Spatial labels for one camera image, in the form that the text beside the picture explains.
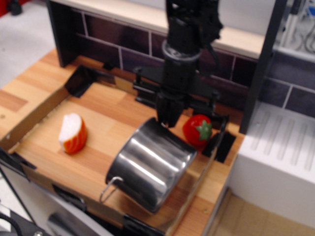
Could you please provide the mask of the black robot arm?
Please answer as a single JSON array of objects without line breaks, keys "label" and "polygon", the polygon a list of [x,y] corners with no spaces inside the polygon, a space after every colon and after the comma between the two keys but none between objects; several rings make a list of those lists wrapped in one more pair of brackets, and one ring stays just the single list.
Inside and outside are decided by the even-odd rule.
[{"label": "black robot arm", "polygon": [[200,69],[202,50],[212,55],[216,67],[219,58],[212,42],[223,28],[217,0],[166,1],[168,35],[163,41],[163,67],[136,67],[134,89],[137,101],[154,107],[160,124],[174,127],[183,110],[192,108],[211,114],[219,93],[201,80],[212,72]]}]

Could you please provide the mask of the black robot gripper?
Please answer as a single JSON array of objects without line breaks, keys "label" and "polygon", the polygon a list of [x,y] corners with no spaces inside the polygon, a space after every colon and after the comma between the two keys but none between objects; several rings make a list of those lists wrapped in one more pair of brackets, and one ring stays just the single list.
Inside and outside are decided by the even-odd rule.
[{"label": "black robot gripper", "polygon": [[201,80],[210,77],[213,72],[202,71],[200,57],[203,49],[214,58],[219,68],[219,59],[210,43],[202,45],[189,44],[177,49],[164,41],[162,67],[136,67],[136,79],[133,87],[138,91],[137,101],[151,106],[157,111],[159,123],[175,127],[183,111],[192,108],[196,114],[211,115],[219,93],[216,89]]}]

